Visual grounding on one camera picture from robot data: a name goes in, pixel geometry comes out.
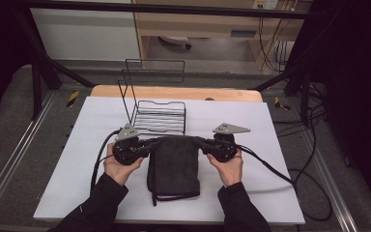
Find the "black wire rack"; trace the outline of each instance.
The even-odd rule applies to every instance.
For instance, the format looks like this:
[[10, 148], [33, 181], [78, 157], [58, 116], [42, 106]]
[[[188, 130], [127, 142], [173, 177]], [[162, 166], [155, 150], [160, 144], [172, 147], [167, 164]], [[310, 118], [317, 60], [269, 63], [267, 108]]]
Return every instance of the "black wire rack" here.
[[142, 134], [184, 135], [186, 104], [183, 101], [138, 101], [133, 83], [182, 83], [185, 61], [127, 59], [118, 79], [128, 121]]

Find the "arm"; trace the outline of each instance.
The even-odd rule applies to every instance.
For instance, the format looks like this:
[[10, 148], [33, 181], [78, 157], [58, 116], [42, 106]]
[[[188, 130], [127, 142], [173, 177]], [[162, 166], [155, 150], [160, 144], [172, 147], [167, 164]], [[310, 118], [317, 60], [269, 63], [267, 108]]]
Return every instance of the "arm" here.
[[224, 187], [218, 192], [218, 199], [224, 211], [224, 231], [271, 231], [267, 221], [251, 203], [243, 187], [243, 157], [239, 150], [227, 162], [219, 162], [207, 155], [219, 173]]
[[[107, 155], [112, 155], [113, 143], [107, 145]], [[107, 231], [116, 218], [117, 208], [125, 198], [128, 189], [125, 183], [132, 171], [140, 167], [138, 159], [132, 165], [121, 165], [110, 157], [104, 160], [104, 173], [90, 194], [90, 197], [70, 212], [55, 228], [57, 231]]]

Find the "gray carpet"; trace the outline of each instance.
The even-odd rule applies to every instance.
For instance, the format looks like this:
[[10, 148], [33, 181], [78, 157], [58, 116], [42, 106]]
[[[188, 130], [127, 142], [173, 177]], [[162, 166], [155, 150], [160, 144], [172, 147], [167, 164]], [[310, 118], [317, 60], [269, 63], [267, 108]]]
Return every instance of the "gray carpet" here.
[[[120, 74], [116, 69], [102, 72], [77, 72], [99, 84], [116, 84], [115, 77]], [[39, 203], [38, 196], [44, 192], [57, 160], [61, 156], [62, 146], [67, 143], [67, 134], [72, 130], [71, 126], [78, 116], [85, 96], [89, 95], [91, 91], [90, 89], [82, 90], [81, 87], [78, 87], [80, 94], [74, 106], [67, 108], [66, 104], [71, 96], [72, 89], [77, 88], [77, 86], [74, 85], [74, 81], [65, 77], [62, 78], [66, 83], [65, 86], [69, 87], [58, 92], [46, 119], [0, 199], [0, 225], [53, 226], [52, 223], [34, 220], [32, 216]], [[268, 78], [270, 77], [245, 72], [210, 74], [194, 72], [186, 76], [183, 84], [176, 84], [176, 86], [245, 89], [246, 87], [256, 86]], [[30, 122], [29, 119], [32, 115], [31, 79], [29, 70], [17, 72], [0, 104], [0, 171]], [[278, 91], [283, 88], [283, 85], [283, 82], [278, 83], [278, 85], [272, 87], [275, 91], [265, 91], [263, 93], [264, 101], [269, 104], [272, 119], [275, 121], [296, 119], [292, 110], [274, 106], [275, 93], [281, 98], [283, 104], [288, 103], [281, 96], [281, 92]], [[275, 126], [277, 132], [284, 129], [286, 129], [285, 126]], [[316, 132], [318, 147], [343, 194], [357, 228], [359, 231], [371, 231], [371, 193], [368, 187], [357, 169], [349, 168], [344, 164], [342, 152], [329, 127], [329, 122], [321, 121]], [[309, 149], [303, 134], [295, 133], [290, 136], [283, 136], [279, 138], [279, 142], [287, 166], [289, 168], [302, 167], [309, 156]], [[307, 171], [319, 180], [313, 163], [307, 168]], [[301, 206], [309, 215], [323, 217], [327, 214], [327, 201], [313, 183], [306, 178], [301, 178], [299, 191], [302, 200]], [[305, 219], [306, 224], [300, 227], [302, 231], [341, 231], [335, 215], [324, 222], [318, 222], [308, 217]], [[274, 227], [274, 230], [296, 231], [296, 228]]]

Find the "person's left hand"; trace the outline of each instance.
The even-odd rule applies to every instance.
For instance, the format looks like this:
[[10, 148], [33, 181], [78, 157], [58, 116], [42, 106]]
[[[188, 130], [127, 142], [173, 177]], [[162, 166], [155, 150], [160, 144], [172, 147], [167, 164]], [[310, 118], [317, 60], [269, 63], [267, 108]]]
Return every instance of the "person's left hand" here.
[[[107, 144], [107, 155], [113, 155], [113, 145], [115, 143]], [[114, 157], [109, 157], [104, 160], [104, 172], [110, 176], [117, 184], [123, 186], [126, 181], [128, 180], [128, 176], [133, 172], [135, 169], [140, 167], [143, 158], [139, 158], [131, 165], [122, 165], [121, 163], [117, 162]]]

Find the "metal rack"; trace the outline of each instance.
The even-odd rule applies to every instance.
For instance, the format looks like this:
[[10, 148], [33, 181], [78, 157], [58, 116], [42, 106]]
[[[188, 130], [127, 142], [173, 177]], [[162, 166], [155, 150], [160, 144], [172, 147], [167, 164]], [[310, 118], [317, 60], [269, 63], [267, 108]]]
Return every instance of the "metal rack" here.
[[186, 104], [182, 101], [138, 101], [133, 83], [182, 83], [185, 62], [177, 60], [127, 59], [118, 79], [128, 121], [142, 134], [184, 135]]

